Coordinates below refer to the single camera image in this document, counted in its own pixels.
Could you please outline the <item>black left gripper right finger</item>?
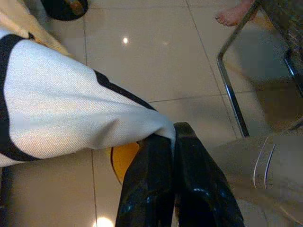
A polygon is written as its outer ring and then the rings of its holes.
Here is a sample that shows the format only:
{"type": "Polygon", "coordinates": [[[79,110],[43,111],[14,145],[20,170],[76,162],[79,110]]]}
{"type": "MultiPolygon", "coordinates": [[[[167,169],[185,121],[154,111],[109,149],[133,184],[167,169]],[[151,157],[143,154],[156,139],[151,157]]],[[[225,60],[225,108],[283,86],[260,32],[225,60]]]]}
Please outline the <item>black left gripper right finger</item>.
{"type": "Polygon", "coordinates": [[[227,179],[192,127],[176,130],[176,208],[180,227],[242,227],[243,216],[227,179]]]}

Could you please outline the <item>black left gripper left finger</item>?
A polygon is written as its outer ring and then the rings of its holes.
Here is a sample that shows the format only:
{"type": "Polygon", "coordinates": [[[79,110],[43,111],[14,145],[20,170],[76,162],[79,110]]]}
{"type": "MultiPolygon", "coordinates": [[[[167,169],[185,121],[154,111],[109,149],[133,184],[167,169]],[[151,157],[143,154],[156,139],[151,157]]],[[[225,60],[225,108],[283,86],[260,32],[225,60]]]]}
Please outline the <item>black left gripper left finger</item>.
{"type": "Polygon", "coordinates": [[[149,136],[128,167],[115,226],[169,227],[174,209],[171,141],[149,136]]]}

